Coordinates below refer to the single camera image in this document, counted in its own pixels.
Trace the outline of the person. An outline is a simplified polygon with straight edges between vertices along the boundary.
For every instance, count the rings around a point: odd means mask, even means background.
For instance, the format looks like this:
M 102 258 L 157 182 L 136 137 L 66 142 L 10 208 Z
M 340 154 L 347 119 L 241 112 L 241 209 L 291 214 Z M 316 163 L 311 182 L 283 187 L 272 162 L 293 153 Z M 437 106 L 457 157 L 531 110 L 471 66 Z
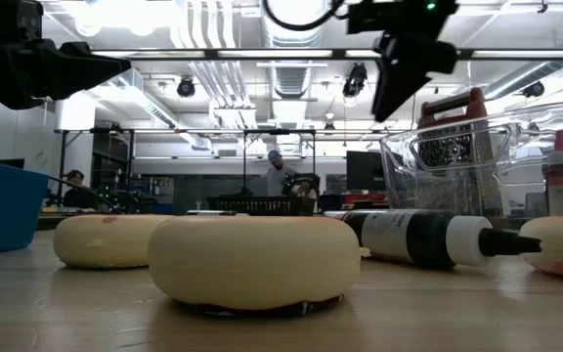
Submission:
M 284 196 L 284 178 L 286 175 L 294 176 L 298 174 L 293 167 L 288 165 L 278 151 L 268 152 L 267 158 L 271 163 L 271 167 L 267 171 L 267 190 L 269 197 Z M 316 198 L 317 192 L 310 186 L 308 182 L 295 184 L 291 188 L 290 194 L 297 197 Z
M 83 185 L 84 174 L 77 170 L 71 169 L 65 176 L 72 187 L 64 195 L 65 207 L 77 207 L 83 209 L 98 209 L 98 204 L 93 195 L 87 192 L 87 188 Z

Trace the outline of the black mesh basket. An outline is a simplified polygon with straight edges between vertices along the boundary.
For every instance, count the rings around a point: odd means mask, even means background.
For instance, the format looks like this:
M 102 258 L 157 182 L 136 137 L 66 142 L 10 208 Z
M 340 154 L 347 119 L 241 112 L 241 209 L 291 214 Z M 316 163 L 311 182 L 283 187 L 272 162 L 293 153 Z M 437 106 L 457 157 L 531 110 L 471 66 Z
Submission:
M 302 197 L 208 198 L 211 210 L 235 211 L 250 216 L 312 216 L 316 201 Z

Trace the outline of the clear plastic container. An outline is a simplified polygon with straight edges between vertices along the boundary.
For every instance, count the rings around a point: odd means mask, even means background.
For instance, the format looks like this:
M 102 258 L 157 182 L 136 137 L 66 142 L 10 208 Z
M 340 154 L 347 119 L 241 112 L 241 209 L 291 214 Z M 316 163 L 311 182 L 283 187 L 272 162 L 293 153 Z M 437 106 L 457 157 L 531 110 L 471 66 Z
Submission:
M 559 131 L 563 103 L 386 136 L 389 205 L 484 216 L 517 229 L 548 213 L 546 176 Z

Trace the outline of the black food colouring bottle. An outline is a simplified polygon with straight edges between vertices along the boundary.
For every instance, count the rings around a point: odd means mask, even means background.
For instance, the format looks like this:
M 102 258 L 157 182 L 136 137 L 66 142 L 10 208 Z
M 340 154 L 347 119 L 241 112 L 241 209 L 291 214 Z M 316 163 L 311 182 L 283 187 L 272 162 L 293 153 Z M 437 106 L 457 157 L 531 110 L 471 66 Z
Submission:
M 484 267 L 496 256 L 542 250 L 539 239 L 498 230 L 482 216 L 449 210 L 353 210 L 342 221 L 354 230 L 370 256 L 425 269 Z

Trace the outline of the red metal box grater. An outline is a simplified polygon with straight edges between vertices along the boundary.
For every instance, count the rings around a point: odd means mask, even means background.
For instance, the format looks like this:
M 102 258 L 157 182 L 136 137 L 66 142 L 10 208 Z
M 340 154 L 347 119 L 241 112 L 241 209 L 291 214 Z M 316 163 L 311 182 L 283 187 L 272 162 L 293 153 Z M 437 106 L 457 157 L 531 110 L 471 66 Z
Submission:
M 502 214 L 500 191 L 493 178 L 490 162 L 495 158 L 488 115 L 481 89 L 473 88 L 463 99 L 455 99 L 455 108 L 465 108 L 456 116 L 444 117 L 447 103 L 425 103 L 421 108 L 417 151 L 422 162 L 443 180 L 437 187 L 434 208 L 451 209 L 461 215 L 497 217 Z

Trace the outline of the black background monitor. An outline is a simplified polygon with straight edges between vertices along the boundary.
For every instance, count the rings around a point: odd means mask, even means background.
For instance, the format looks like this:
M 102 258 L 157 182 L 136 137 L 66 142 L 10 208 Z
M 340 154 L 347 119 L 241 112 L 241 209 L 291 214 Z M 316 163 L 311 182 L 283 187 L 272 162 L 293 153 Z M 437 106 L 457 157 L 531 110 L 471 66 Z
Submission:
M 386 190 L 380 153 L 348 151 L 346 154 L 346 176 L 349 191 Z

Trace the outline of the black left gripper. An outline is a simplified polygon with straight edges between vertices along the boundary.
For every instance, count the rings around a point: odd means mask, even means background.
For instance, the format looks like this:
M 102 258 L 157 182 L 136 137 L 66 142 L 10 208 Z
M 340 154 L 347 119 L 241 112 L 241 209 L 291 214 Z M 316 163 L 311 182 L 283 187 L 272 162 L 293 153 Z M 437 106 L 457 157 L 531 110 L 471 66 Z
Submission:
M 37 0 L 0 0 L 0 103 L 31 109 L 45 99 L 63 100 L 131 68 L 127 59 L 92 55 L 87 42 L 65 42 L 59 80 L 53 41 L 42 37 L 44 9 Z

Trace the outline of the black background rig frame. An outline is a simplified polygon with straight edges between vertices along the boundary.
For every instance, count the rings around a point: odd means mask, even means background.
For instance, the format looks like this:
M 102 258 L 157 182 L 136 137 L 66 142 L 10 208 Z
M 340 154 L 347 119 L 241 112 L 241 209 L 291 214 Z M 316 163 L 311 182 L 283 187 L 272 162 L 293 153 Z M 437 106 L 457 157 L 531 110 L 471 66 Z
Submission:
M 132 192 L 131 178 L 133 173 L 134 145 L 136 139 L 136 132 L 134 129 L 93 127 L 84 130 L 56 130 L 56 133 L 62 135 L 61 160 L 59 166 L 61 178 L 58 187 L 59 197 L 63 195 L 64 184 L 73 186 L 71 182 L 65 179 L 65 172 L 67 171 L 66 166 L 68 163 L 72 165 L 73 169 L 79 169 L 80 171 L 83 171 L 86 176 L 92 175 L 93 170 L 86 170 L 85 166 L 91 166 L 92 164 L 92 156 L 95 154 L 94 150 L 92 149 L 94 142 L 91 140 L 84 140 L 81 144 L 82 151 L 80 153 L 76 151 L 69 152 L 67 150 L 70 146 L 74 146 L 79 138 L 85 135 L 108 136 L 110 139 L 118 137 L 127 145 L 128 152 L 126 159 L 118 159 L 116 157 L 112 157 L 112 153 L 104 154 L 103 152 L 98 152 L 98 155 L 105 159 L 112 159 L 115 162 L 124 164 L 124 169 L 122 169 L 121 171 L 121 177 L 124 180 L 125 194 L 130 197 Z
M 283 187 L 283 192 L 285 196 L 289 196 L 289 197 L 294 197 L 290 194 L 291 192 L 291 188 L 295 185 L 295 184 L 300 184 L 303 182 L 308 182 L 310 184 L 310 186 L 316 191 L 317 186 L 319 185 L 319 177 L 316 175 L 315 171 L 316 171 L 316 131 L 313 129 L 307 130 L 307 129 L 302 129 L 302 130 L 296 130 L 296 129 L 267 129 L 267 130 L 244 130 L 242 132 L 242 137 L 243 137 L 243 154 L 242 154 L 242 180 L 243 180 L 243 186 L 242 186 L 242 190 L 244 192 L 247 191 L 247 187 L 246 187 L 246 163 L 247 163 L 247 157 L 246 157 L 246 139 L 247 136 L 250 134 L 257 134 L 257 135 L 261 135 L 261 134 L 268 134 L 268 135 L 273 135 L 273 136 L 285 136 L 285 135 L 297 135 L 299 137 L 301 137 L 304 134 L 309 134 L 312 136 L 313 138 L 313 145 L 312 145 L 312 149 L 313 149 L 313 155 L 312 155 L 312 161 L 313 161 L 313 173 L 312 174 L 296 174 L 294 176 L 291 175 L 286 175 L 284 178 L 284 187 Z

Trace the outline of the silver ventilation duct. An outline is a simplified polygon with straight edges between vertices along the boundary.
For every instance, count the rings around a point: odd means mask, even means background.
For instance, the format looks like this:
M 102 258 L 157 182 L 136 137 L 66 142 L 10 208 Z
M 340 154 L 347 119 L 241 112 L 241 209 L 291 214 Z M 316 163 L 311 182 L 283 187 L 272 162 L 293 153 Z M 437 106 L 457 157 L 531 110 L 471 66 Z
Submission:
M 327 0 L 268 0 L 274 15 L 281 21 L 294 24 L 314 22 L 328 10 Z M 267 47 L 319 47 L 322 41 L 320 27 L 294 31 L 275 24 L 262 12 L 262 25 Z

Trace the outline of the red background bin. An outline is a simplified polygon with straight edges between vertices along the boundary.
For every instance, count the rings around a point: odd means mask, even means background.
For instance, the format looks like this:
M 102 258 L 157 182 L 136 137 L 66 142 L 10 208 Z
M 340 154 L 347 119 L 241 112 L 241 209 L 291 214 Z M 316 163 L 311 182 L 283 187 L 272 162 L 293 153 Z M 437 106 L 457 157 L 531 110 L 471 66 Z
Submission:
M 343 202 L 347 204 L 357 202 L 385 203 L 387 201 L 384 194 L 367 194 L 367 195 L 344 195 Z

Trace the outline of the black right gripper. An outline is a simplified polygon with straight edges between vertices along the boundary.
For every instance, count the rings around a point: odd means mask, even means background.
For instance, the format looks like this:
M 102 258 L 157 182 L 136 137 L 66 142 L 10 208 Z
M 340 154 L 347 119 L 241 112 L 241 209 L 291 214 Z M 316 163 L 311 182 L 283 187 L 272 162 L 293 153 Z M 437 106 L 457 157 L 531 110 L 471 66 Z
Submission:
M 371 113 L 384 122 L 428 81 L 427 72 L 452 73 L 457 62 L 453 44 L 425 34 L 384 32 L 372 50 L 378 55 L 378 79 Z

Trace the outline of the blue plastic bin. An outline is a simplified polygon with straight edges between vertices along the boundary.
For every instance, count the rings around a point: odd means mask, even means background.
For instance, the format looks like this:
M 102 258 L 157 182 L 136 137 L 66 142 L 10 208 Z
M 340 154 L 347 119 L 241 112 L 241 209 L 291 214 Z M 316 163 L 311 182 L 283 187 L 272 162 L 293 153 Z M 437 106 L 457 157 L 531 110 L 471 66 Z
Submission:
M 31 244 L 48 177 L 0 164 L 0 252 Z

